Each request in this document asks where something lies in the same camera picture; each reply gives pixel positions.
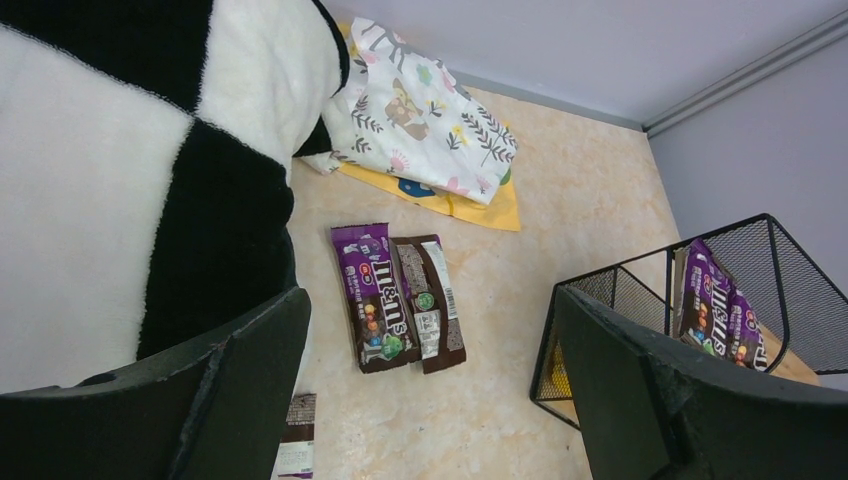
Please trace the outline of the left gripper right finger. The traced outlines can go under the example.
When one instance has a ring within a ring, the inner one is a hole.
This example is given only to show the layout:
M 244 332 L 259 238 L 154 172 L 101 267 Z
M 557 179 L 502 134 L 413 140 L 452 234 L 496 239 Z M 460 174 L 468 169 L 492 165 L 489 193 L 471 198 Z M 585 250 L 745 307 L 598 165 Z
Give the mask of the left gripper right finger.
M 594 478 L 846 477 L 845 392 L 735 366 L 568 286 L 555 327 Z

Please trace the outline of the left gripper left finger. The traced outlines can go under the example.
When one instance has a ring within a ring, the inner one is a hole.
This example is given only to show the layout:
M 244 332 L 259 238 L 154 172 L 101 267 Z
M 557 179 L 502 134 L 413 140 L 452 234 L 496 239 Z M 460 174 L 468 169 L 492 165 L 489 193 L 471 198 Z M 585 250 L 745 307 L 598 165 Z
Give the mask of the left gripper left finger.
M 295 288 L 69 388 L 1 398 L 5 479 L 268 479 L 310 323 Z

